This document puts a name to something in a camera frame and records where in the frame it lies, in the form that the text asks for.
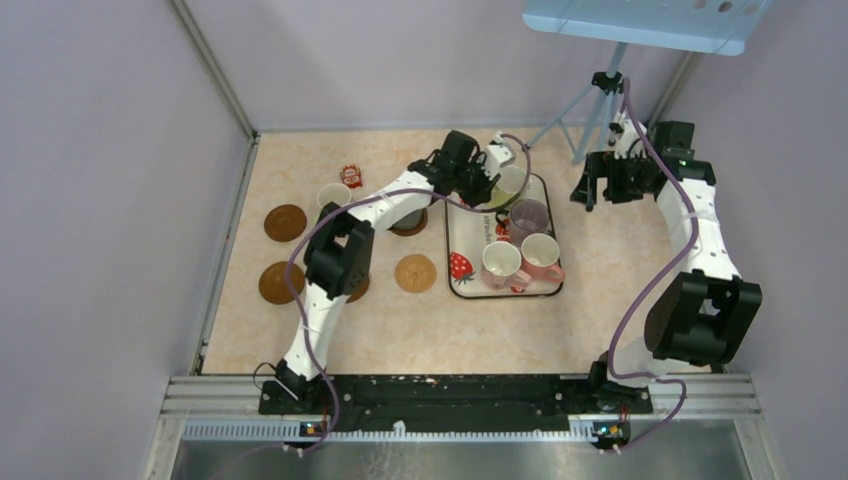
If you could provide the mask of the woven rattan coaster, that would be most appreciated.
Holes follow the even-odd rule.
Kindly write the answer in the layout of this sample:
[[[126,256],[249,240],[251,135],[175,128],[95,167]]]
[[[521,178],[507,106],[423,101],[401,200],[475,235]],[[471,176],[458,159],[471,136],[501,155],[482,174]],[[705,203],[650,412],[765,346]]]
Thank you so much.
[[[413,254],[402,258],[394,271],[397,285],[405,292],[423,293],[435,283],[435,264],[425,255]]]

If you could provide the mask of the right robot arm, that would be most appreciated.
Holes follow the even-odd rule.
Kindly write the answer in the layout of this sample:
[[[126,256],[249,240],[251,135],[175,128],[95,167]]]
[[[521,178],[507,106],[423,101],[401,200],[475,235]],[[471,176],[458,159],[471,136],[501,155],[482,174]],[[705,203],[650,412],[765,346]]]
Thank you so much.
[[[717,177],[697,160],[694,126],[660,123],[646,138],[641,123],[619,113],[605,149],[585,160],[572,201],[621,204],[652,197],[674,257],[644,287],[593,364],[589,404],[612,412],[627,389],[642,388],[678,367],[714,367],[736,355],[762,303],[759,284],[743,279],[728,253],[716,211]]]

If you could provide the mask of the yellow-green mug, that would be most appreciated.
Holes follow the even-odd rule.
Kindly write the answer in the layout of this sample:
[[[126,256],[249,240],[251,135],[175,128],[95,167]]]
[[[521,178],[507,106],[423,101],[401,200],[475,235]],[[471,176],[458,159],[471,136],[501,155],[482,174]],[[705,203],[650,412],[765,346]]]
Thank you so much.
[[[509,210],[525,189],[527,171],[518,166],[507,166],[500,172],[500,178],[491,191],[491,198],[483,210]]]

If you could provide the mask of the purple mug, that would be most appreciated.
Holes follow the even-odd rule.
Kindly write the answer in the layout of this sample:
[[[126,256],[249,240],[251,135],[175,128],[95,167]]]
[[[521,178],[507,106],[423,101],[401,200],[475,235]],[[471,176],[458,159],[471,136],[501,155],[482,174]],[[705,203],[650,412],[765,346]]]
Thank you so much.
[[[550,215],[546,205],[533,199],[519,200],[507,209],[495,213],[499,228],[506,232],[509,241],[521,246],[530,235],[546,233],[550,224]]]

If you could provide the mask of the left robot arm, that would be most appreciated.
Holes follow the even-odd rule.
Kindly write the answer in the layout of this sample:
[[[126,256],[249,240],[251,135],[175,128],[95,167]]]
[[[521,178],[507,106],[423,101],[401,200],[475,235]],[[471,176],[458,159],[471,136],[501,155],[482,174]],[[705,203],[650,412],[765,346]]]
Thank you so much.
[[[305,263],[304,294],[295,299],[295,338],[275,368],[283,401],[297,413],[319,404],[327,349],[347,300],[369,277],[377,233],[437,201],[477,213],[490,201],[515,151],[496,133],[485,146],[450,131],[441,147],[410,163],[392,182],[362,200],[326,204],[316,226],[295,249]]]

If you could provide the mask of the dark green mug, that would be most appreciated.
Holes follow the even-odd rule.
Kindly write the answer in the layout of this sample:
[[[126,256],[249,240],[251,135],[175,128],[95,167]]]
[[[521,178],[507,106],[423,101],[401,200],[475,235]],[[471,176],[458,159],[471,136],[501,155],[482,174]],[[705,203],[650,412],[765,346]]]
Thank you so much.
[[[400,220],[398,220],[394,225],[393,229],[400,231],[409,231],[417,228],[421,222],[423,221],[424,214],[426,213],[425,209],[415,210]]]

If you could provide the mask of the dark brown wooden coaster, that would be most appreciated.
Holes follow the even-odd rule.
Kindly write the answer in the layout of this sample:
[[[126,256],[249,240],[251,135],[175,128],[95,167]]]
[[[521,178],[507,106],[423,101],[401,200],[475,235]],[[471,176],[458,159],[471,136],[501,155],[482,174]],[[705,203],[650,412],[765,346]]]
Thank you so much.
[[[422,222],[421,222],[421,224],[420,224],[417,228],[415,228],[414,230],[409,230],[409,231],[400,231],[400,230],[395,230],[395,229],[393,229],[393,225],[395,224],[395,223],[394,223],[394,224],[393,224],[393,225],[389,228],[389,231],[390,231],[391,233],[393,233],[393,234],[397,235],[397,236],[400,236],[400,237],[411,237],[411,236],[415,236],[415,235],[419,234],[420,232],[422,232],[422,231],[426,228],[427,223],[428,223],[428,211],[426,210],[426,213],[424,214],[424,217],[423,217],[423,221],[422,221]]]

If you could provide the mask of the light green mug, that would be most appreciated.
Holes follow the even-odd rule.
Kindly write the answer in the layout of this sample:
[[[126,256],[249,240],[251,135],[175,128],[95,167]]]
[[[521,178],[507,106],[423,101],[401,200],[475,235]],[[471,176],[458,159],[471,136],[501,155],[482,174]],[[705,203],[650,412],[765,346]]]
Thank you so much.
[[[319,209],[330,203],[345,206],[352,201],[352,190],[343,183],[327,184],[319,190],[316,201]]]

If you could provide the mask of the brown wooden round coaster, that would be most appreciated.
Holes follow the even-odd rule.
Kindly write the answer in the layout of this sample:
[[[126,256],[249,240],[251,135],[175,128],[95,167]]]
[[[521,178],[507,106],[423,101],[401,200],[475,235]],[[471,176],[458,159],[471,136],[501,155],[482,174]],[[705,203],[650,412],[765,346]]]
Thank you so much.
[[[307,217],[304,210],[294,204],[273,208],[263,222],[266,235],[276,242],[297,239],[306,229]]]

